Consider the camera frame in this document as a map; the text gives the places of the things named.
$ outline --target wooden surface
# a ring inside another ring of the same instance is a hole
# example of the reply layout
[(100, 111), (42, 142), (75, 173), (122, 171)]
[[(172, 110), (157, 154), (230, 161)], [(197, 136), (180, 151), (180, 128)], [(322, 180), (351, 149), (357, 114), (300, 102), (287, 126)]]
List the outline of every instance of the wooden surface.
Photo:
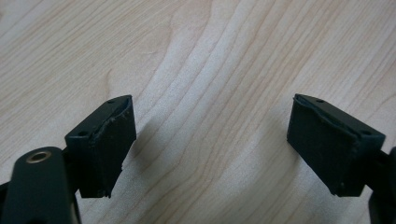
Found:
[(0, 180), (103, 101), (138, 137), (84, 223), (369, 223), (288, 145), (294, 93), (396, 145), (396, 1), (0, 1)]

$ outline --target wood grain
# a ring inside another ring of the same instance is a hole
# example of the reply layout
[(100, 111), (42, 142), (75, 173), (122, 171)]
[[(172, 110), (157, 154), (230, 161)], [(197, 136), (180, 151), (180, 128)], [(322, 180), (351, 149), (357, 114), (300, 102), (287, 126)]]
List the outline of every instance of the wood grain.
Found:
[(394, 0), (0, 1), (0, 180), (103, 101), (134, 97), (138, 137), (84, 223), (369, 223), (288, 145), (317, 96), (396, 145)]

